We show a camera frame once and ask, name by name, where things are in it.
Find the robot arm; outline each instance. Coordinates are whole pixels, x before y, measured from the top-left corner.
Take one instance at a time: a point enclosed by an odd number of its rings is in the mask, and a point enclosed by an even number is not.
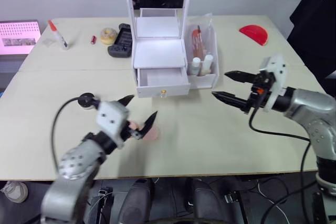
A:
[[[317,156],[316,178],[323,193],[326,215],[334,216],[336,215],[336,100],[327,94],[290,87],[283,92],[279,88],[279,83],[282,86],[284,76],[280,73],[286,73],[285,67],[283,59],[275,56],[263,62],[259,74],[241,71],[225,73],[235,81],[252,83],[252,92],[247,100],[226,92],[213,92],[213,95],[245,113],[252,107],[261,107],[266,111],[273,109],[299,123],[307,131]]]
[[[43,198],[42,223],[82,224],[89,190],[99,166],[107,155],[122,148],[129,137],[141,139],[151,129],[157,112],[146,120],[142,130],[129,128],[129,111],[125,106],[133,97],[129,95],[112,102],[95,100],[96,121],[102,131],[87,134],[81,144],[61,158],[58,177]]]

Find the black game controller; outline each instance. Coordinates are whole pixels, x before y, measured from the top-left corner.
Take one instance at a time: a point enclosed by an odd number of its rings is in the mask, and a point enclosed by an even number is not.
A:
[[[127,24],[119,25],[120,32],[112,46],[107,48],[107,52],[112,57],[127,58],[132,53],[132,33],[131,27]]]

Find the clear plastic organizer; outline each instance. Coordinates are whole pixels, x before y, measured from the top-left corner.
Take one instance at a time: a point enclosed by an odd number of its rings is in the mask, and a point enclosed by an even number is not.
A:
[[[195,29],[197,29],[197,25],[188,25],[186,27],[184,36],[188,66],[191,65],[194,58],[192,46],[192,31]],[[204,51],[206,54],[211,54],[214,57],[213,63],[211,64],[211,74],[207,74],[205,76],[195,76],[189,75],[189,73],[187,72],[187,77],[190,83],[190,89],[211,89],[216,86],[219,77],[216,33],[211,25],[200,25],[200,29]]]

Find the shoe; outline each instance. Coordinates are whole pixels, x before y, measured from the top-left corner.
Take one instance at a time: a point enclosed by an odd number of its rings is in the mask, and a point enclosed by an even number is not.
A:
[[[15,203],[25,201],[28,196],[27,186],[19,181],[8,181],[0,191],[4,193],[10,201]]]

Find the table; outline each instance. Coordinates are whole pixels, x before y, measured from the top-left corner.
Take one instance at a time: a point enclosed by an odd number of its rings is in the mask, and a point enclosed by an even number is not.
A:
[[[67,38],[78,34],[68,51],[47,45],[49,28],[27,57],[0,99],[0,179],[52,180],[56,173],[50,153],[50,128],[56,111],[66,100],[92,92],[103,100],[136,94],[130,59],[108,56],[106,46],[93,34],[117,28],[126,18],[57,19]],[[260,24],[269,32],[262,47],[239,33],[239,27]],[[288,66],[285,85],[323,92],[286,40],[266,16],[215,16],[220,55],[220,78],[214,90],[247,98],[250,85],[223,75],[230,70],[258,72],[262,58],[281,52]],[[158,110],[155,124],[161,136],[155,143],[128,140],[101,166],[97,178],[232,175],[296,172],[306,142],[263,135],[248,127],[248,116],[217,101],[209,89],[191,90],[182,97],[137,98],[129,104],[130,120],[143,122]],[[56,127],[57,156],[78,145],[90,131],[97,132],[95,110],[72,103]],[[263,130],[306,136],[300,125],[271,111],[256,115],[254,126]],[[316,169],[309,152],[305,169]]]

